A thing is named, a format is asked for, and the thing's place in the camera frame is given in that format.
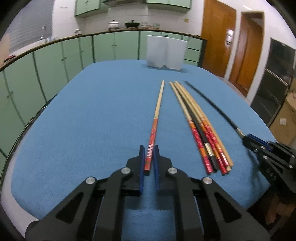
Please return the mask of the red orange bamboo chopstick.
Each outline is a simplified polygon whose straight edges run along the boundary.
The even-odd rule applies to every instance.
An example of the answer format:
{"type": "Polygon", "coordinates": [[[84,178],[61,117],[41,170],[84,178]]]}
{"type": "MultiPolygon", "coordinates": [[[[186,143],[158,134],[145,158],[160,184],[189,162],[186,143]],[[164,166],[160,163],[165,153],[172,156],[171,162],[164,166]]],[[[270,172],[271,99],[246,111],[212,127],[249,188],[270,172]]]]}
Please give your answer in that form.
{"type": "Polygon", "coordinates": [[[213,173],[213,168],[212,168],[211,163],[209,161],[206,149],[205,149],[205,147],[204,147],[204,145],[202,143],[202,140],[201,140],[201,138],[200,138],[200,136],[199,136],[199,134],[198,134],[198,132],[196,130],[196,127],[195,127],[195,125],[193,123],[193,120],[192,120],[192,118],[191,118],[191,116],[190,116],[190,114],[189,114],[189,112],[188,112],[188,110],[187,110],[187,108],[185,106],[184,101],[182,100],[179,92],[177,91],[175,85],[172,82],[169,82],[169,84],[170,84],[170,86],[171,86],[171,88],[172,88],[172,90],[173,90],[173,92],[174,92],[174,94],[175,94],[181,108],[182,108],[182,111],[183,111],[183,113],[184,113],[184,115],[186,117],[186,120],[188,122],[190,130],[192,132],[192,135],[194,137],[194,140],[195,140],[196,145],[198,147],[198,150],[200,152],[201,158],[203,160],[203,164],[204,164],[206,173],[211,174],[211,173],[213,173]]]}

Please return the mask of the black chopstick silver band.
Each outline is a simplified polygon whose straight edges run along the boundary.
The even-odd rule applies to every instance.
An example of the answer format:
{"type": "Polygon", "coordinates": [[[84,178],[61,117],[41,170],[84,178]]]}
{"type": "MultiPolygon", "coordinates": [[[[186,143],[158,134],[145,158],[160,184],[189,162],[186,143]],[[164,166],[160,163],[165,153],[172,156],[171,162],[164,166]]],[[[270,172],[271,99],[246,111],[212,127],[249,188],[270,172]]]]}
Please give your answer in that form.
{"type": "Polygon", "coordinates": [[[195,90],[201,97],[203,97],[203,99],[205,99],[213,108],[215,108],[224,117],[224,119],[229,123],[229,125],[232,126],[232,128],[236,131],[236,133],[239,135],[239,137],[241,137],[241,138],[245,137],[245,134],[242,132],[242,130],[212,100],[210,100],[206,95],[204,95],[199,89],[194,87],[190,82],[185,81],[185,84],[188,85],[191,89],[195,90]]]}

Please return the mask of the red patterned bamboo chopstick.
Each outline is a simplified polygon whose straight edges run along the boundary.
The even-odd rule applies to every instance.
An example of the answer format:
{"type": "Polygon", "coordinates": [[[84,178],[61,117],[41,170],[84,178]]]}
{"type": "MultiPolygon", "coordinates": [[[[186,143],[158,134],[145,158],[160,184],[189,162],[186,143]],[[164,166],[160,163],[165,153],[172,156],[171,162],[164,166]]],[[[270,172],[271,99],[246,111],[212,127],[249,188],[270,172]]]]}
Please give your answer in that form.
{"type": "Polygon", "coordinates": [[[178,82],[173,82],[171,87],[190,125],[206,172],[210,174],[221,171],[222,175],[227,174],[231,168],[223,151],[218,146],[218,141],[212,133],[210,126],[207,124],[203,114],[198,110],[196,102],[178,82]]]}

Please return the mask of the black chopstick gold band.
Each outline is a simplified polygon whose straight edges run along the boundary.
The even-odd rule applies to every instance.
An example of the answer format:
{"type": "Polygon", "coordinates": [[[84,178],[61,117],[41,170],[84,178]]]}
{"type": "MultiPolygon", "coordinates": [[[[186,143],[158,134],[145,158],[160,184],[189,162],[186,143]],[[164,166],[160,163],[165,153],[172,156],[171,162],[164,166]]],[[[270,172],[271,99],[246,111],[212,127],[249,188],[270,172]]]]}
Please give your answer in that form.
{"type": "Polygon", "coordinates": [[[181,92],[181,88],[177,86],[176,83],[174,83],[174,86],[176,87],[176,89],[178,90],[182,100],[184,101],[184,104],[192,118],[192,121],[195,125],[195,128],[201,138],[201,141],[205,147],[205,150],[206,150],[206,153],[207,153],[207,156],[208,156],[208,159],[210,161],[210,164],[213,168],[213,171],[216,173],[218,170],[219,170],[219,166],[218,166],[218,163],[217,163],[217,160],[216,160],[216,156],[200,126],[200,123],[199,123],[199,117],[197,116],[197,114],[195,113],[192,105],[190,104],[190,102],[187,100],[187,98],[185,97],[185,95],[181,92]]]}

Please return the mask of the black glass cabinet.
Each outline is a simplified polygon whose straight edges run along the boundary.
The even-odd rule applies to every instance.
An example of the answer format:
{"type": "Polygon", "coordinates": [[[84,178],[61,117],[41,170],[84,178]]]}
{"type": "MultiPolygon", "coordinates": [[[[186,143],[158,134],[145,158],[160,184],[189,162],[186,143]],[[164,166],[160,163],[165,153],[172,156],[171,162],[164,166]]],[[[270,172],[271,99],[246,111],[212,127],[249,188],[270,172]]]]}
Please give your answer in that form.
{"type": "Polygon", "coordinates": [[[251,108],[269,126],[278,114],[295,71],[295,49],[271,39],[269,55],[251,108]]]}

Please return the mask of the white cooking pot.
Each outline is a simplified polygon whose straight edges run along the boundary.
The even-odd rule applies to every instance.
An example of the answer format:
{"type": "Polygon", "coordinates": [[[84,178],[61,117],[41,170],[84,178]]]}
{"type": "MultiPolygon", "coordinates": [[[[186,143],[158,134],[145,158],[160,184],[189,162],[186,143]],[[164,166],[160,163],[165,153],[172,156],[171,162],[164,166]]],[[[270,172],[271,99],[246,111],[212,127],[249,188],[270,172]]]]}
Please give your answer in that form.
{"type": "Polygon", "coordinates": [[[108,30],[118,30],[119,29],[119,22],[112,20],[108,23],[108,30]]]}

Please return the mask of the cardboard box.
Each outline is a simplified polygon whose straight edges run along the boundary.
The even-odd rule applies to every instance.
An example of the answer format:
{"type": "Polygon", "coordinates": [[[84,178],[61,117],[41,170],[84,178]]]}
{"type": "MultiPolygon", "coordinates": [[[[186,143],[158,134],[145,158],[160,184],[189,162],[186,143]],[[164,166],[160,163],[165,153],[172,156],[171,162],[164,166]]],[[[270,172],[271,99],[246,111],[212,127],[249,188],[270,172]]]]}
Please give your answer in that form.
{"type": "Polygon", "coordinates": [[[295,142],[295,77],[284,103],[269,127],[274,138],[287,146],[295,142]]]}

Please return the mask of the white divided utensil holder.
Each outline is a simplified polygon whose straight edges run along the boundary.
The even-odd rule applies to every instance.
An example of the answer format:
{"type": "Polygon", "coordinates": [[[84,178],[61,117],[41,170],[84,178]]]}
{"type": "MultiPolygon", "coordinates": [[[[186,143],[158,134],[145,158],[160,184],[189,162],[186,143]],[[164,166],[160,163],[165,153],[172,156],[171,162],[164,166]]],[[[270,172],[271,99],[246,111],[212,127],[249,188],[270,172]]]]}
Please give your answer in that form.
{"type": "Polygon", "coordinates": [[[170,37],[147,37],[147,66],[181,70],[188,42],[170,37]]]}

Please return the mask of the glass jars on counter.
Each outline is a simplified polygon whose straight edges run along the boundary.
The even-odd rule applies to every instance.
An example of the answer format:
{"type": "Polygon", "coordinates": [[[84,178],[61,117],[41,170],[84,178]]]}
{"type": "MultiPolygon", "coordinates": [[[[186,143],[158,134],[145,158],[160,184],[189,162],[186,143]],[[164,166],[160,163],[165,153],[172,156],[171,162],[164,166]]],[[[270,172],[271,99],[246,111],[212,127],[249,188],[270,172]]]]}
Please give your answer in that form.
{"type": "Polygon", "coordinates": [[[158,23],[148,23],[148,22],[142,22],[141,23],[142,29],[153,29],[153,30],[159,30],[160,24],[158,23]]]}

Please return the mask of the blue table cloth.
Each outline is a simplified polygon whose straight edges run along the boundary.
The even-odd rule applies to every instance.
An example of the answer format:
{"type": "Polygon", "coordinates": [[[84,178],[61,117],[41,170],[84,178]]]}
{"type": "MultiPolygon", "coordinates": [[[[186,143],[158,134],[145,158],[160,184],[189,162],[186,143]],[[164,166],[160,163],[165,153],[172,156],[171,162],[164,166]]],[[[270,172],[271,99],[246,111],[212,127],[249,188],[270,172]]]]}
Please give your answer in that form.
{"type": "MultiPolygon", "coordinates": [[[[93,63],[75,76],[42,112],[15,155],[11,193],[18,205],[42,219],[87,177],[109,177],[147,148],[161,82],[165,88],[156,145],[188,176],[205,168],[181,107],[169,85],[188,81],[227,113],[241,130],[265,141],[274,137],[256,112],[227,84],[192,65],[181,71],[149,68],[145,61],[93,63]]],[[[234,167],[213,180],[244,208],[269,188],[256,156],[201,96],[188,88],[229,153],[234,167]]],[[[176,240],[173,200],[156,194],[154,174],[145,177],[140,198],[128,197],[122,240],[176,240]]]]}

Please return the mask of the green kitchen cabinets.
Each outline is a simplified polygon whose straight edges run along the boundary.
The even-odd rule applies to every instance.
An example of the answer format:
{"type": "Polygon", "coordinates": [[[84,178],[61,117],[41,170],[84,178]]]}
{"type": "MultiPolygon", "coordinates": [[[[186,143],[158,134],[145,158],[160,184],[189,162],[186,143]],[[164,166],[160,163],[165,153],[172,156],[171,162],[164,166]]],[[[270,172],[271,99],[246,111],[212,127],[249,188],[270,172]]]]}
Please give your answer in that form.
{"type": "Polygon", "coordinates": [[[30,120],[88,65],[143,60],[147,37],[187,41],[184,63],[202,66],[207,41],[197,35],[159,30],[120,30],[79,35],[34,47],[1,67],[1,160],[30,120]]]}
{"type": "Polygon", "coordinates": [[[75,17],[86,18],[100,13],[107,13],[109,8],[131,4],[146,5],[149,9],[164,9],[186,13],[192,7],[192,1],[76,1],[75,17]]]}

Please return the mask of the brown wooden door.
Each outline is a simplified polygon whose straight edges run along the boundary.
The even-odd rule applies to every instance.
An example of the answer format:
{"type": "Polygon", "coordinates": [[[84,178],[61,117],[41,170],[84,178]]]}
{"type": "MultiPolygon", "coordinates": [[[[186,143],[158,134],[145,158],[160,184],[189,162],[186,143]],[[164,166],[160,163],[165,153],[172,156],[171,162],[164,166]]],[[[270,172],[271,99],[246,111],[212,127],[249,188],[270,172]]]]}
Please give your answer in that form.
{"type": "Polygon", "coordinates": [[[263,39],[264,12],[243,12],[229,81],[244,96],[247,96],[257,71],[263,39]]]}
{"type": "Polygon", "coordinates": [[[236,10],[220,1],[204,1],[201,37],[206,39],[202,67],[224,77],[232,49],[236,10]]]}

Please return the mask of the red-handled bamboo chopstick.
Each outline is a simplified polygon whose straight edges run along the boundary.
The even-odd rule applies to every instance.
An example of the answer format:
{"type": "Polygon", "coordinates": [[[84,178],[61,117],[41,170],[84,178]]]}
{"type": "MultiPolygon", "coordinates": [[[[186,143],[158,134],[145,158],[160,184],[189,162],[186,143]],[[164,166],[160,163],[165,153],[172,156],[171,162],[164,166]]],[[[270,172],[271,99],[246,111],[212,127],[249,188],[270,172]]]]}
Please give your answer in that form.
{"type": "Polygon", "coordinates": [[[154,148],[156,134],[157,134],[157,127],[158,127],[158,121],[159,121],[159,112],[160,112],[160,108],[161,108],[161,102],[162,102],[164,87],[165,87],[165,81],[163,80],[162,83],[161,83],[161,88],[159,90],[157,104],[156,104],[156,108],[155,108],[155,111],[154,111],[154,120],[153,120],[153,123],[152,123],[152,129],[151,129],[151,134],[150,134],[150,137],[149,137],[149,144],[148,144],[148,149],[147,149],[147,154],[146,154],[145,164],[144,164],[144,172],[145,173],[149,173],[150,170],[151,170],[152,153],[153,153],[153,148],[154,148]]]}

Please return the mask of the plain light bamboo chopstick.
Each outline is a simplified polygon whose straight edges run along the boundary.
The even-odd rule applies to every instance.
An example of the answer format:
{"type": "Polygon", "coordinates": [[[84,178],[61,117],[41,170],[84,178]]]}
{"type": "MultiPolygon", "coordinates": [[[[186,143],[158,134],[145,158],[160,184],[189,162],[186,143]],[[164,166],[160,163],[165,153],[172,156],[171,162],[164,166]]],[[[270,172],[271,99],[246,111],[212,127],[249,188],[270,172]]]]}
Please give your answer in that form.
{"type": "Polygon", "coordinates": [[[215,146],[216,150],[218,151],[219,155],[221,156],[220,158],[221,158],[221,161],[223,162],[223,164],[225,166],[225,169],[228,172],[231,171],[231,167],[233,166],[233,162],[232,162],[226,148],[224,147],[224,144],[222,143],[222,141],[218,137],[217,132],[213,128],[213,126],[210,123],[209,119],[206,117],[206,114],[202,111],[199,104],[197,104],[196,100],[193,99],[193,97],[191,96],[191,94],[189,94],[189,92],[185,89],[185,87],[183,87],[177,81],[175,81],[175,83],[177,84],[178,87],[181,88],[181,91],[184,93],[185,97],[187,97],[189,102],[192,104],[195,113],[198,115],[198,117],[200,118],[200,120],[203,123],[204,127],[206,128],[208,134],[210,135],[210,138],[211,138],[212,142],[214,143],[214,146],[215,146]]]}

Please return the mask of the grey window blind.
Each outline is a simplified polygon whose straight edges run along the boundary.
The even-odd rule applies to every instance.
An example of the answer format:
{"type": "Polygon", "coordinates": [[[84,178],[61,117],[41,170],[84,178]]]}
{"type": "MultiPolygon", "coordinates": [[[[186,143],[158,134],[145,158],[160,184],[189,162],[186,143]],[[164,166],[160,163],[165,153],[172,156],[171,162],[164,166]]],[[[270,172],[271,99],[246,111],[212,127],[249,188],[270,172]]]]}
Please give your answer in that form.
{"type": "Polygon", "coordinates": [[[28,44],[52,37],[54,0],[30,1],[13,19],[6,30],[9,51],[16,51],[28,44]]]}

